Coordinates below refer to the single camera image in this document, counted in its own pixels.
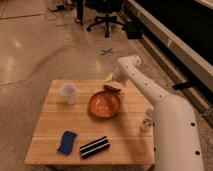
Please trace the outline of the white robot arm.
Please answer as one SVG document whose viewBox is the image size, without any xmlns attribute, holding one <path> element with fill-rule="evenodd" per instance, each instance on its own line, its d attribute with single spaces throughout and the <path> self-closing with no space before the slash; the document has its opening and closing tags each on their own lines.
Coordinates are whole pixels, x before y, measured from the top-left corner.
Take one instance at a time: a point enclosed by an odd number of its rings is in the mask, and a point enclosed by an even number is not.
<svg viewBox="0 0 213 171">
<path fill-rule="evenodd" d="M 118 58 L 109 78 L 132 84 L 152 105 L 155 171 L 205 171 L 192 105 L 139 71 L 137 55 Z"/>
</svg>

